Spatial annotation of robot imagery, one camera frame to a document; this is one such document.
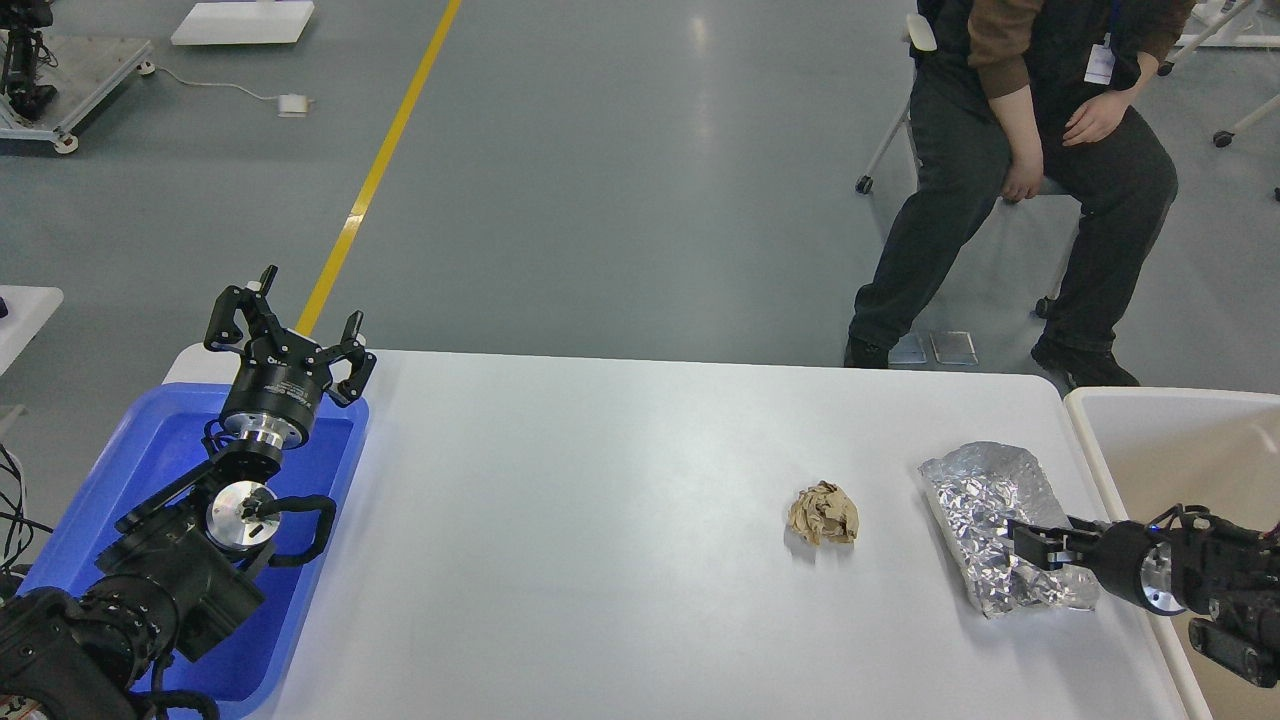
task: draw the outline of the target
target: seated man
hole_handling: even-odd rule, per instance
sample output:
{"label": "seated man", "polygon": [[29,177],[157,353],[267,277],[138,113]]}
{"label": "seated man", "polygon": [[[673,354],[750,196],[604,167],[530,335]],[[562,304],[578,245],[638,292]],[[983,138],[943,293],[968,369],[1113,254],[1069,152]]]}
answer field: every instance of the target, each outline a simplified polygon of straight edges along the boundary
{"label": "seated man", "polygon": [[1138,384],[1111,354],[1112,328],[1178,176],[1132,105],[1194,0],[920,5],[938,40],[936,53],[918,59],[911,88],[920,188],[899,211],[872,282],[858,291],[845,366],[887,368],[888,348],[937,292],[996,196],[1036,197],[1047,173],[1080,201],[1082,218],[1032,357],[1070,387]]}

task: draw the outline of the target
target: black shoe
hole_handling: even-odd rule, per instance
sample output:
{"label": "black shoe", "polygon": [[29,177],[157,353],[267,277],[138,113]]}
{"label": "black shoe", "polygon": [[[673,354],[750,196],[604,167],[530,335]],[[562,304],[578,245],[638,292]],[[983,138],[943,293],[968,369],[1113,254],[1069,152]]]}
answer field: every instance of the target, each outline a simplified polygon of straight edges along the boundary
{"label": "black shoe", "polygon": [[845,345],[845,366],[887,370],[888,350],[849,336],[849,343]]}
{"label": "black shoe", "polygon": [[1138,387],[1138,378],[1116,363],[1110,351],[1076,350],[1041,337],[1032,359],[1061,378],[1066,387]]}

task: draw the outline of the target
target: beige bin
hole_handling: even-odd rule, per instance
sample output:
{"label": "beige bin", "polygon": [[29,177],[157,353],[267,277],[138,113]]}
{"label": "beige bin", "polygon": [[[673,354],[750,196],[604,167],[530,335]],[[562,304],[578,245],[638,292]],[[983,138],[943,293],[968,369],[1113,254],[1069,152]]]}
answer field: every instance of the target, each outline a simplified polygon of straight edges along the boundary
{"label": "beige bin", "polygon": [[[1114,515],[1147,521],[1181,502],[1257,530],[1280,521],[1280,396],[1082,388],[1066,409],[1094,477],[1119,491],[1124,507],[1108,506]],[[1280,685],[1256,688],[1194,652],[1189,619],[1174,626],[1213,717],[1280,719]]]}

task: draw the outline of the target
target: crumpled paper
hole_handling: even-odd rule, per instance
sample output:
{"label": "crumpled paper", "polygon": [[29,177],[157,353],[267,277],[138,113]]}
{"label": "crumpled paper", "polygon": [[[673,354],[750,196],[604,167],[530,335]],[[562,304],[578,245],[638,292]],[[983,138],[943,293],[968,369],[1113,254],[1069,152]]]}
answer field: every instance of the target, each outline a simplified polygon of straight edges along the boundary
{"label": "crumpled paper", "polygon": [[790,521],[809,544],[819,544],[822,538],[842,543],[858,538],[858,506],[845,491],[827,482],[800,493],[791,505]]}

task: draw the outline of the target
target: dark pants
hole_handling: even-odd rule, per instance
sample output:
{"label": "dark pants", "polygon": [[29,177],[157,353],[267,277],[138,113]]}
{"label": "dark pants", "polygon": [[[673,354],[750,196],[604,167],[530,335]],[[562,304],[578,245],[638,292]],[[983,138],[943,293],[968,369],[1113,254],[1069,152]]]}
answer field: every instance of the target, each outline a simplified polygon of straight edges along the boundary
{"label": "dark pants", "polygon": [[[989,109],[961,108],[938,82],[946,81],[922,73],[911,88],[920,190],[899,211],[849,324],[850,336],[881,347],[911,329],[960,247],[991,214],[1009,169],[1009,141]],[[1106,351],[1178,193],[1178,176],[1132,108],[1115,132],[1094,143],[1062,147],[1065,122],[1041,120],[1044,174],[1080,201],[1080,225],[1044,334]]]}

